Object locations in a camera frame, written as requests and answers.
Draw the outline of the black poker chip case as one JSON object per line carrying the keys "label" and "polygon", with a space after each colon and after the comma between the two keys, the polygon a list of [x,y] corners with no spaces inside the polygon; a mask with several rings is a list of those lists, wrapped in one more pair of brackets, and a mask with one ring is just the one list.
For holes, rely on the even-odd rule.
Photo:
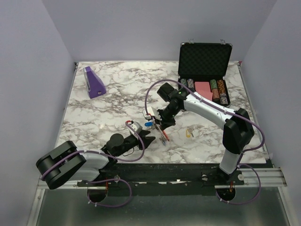
{"label": "black poker chip case", "polygon": [[178,81],[192,79],[194,82],[222,81],[227,101],[222,104],[229,107],[230,96],[225,81],[226,71],[232,52],[230,43],[191,43],[180,46]]}

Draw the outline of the pink playing card deck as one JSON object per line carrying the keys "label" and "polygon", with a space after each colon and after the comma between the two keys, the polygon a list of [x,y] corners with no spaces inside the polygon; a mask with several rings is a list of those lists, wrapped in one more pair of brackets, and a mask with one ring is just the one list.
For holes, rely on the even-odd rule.
{"label": "pink playing card deck", "polygon": [[201,95],[202,97],[212,101],[213,93],[211,92],[210,84],[209,82],[203,81],[197,81],[194,83],[196,92]]}

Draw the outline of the purple wedge-shaped box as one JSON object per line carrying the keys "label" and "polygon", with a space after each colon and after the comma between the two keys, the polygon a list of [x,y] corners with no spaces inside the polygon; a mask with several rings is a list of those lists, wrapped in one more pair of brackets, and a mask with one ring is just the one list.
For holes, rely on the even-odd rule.
{"label": "purple wedge-shaped box", "polygon": [[84,67],[83,72],[86,81],[87,93],[90,99],[106,94],[106,87],[103,81],[90,66]]}

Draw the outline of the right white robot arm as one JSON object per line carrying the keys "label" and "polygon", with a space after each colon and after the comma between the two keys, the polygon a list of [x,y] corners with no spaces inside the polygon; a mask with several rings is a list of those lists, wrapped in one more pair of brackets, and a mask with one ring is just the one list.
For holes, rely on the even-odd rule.
{"label": "right white robot arm", "polygon": [[242,151],[254,136],[254,129],[248,112],[240,108],[235,111],[207,100],[197,92],[189,92],[186,88],[174,89],[164,83],[157,91],[158,95],[168,102],[167,107],[158,110],[158,124],[161,130],[175,125],[175,116],[180,111],[193,112],[211,121],[223,130],[222,144],[225,152],[216,173],[217,181],[223,185],[233,180]]}

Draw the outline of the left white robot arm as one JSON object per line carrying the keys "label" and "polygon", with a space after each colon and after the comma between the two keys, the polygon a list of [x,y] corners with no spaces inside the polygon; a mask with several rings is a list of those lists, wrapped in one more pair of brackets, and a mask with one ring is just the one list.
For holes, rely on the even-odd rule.
{"label": "left white robot arm", "polygon": [[118,161],[134,162],[141,159],[123,160],[120,158],[136,146],[144,151],[156,138],[148,136],[149,131],[139,129],[139,137],[134,133],[123,137],[113,134],[100,150],[79,150],[73,141],[66,141],[37,160],[36,167],[41,180],[49,189],[54,190],[68,181],[89,181],[94,186],[104,182],[100,171],[116,164]]}

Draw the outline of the yellow tagged key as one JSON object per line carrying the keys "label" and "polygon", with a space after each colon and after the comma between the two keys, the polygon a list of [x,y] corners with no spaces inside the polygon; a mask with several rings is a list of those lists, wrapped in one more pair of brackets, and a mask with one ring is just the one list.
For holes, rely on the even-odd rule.
{"label": "yellow tagged key", "polygon": [[187,138],[194,137],[194,135],[193,135],[193,129],[191,129],[191,128],[186,129],[186,137]]}

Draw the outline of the red keyring with keys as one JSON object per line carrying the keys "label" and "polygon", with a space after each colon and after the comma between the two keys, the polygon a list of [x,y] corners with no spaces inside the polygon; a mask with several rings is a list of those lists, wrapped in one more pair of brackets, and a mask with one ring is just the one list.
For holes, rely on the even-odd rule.
{"label": "red keyring with keys", "polygon": [[161,143],[165,146],[167,142],[170,141],[168,135],[165,133],[165,131],[162,131],[159,127],[159,125],[155,122],[154,119],[150,120],[153,123],[153,126],[147,127],[147,129],[151,129],[156,131],[156,133],[159,135],[159,140]]}

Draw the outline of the blue key tag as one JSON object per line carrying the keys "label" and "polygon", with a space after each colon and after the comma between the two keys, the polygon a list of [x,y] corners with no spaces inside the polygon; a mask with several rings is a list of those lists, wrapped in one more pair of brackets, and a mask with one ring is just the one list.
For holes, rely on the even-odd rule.
{"label": "blue key tag", "polygon": [[145,127],[151,127],[151,126],[153,126],[153,123],[151,121],[148,121],[144,125],[145,125]]}

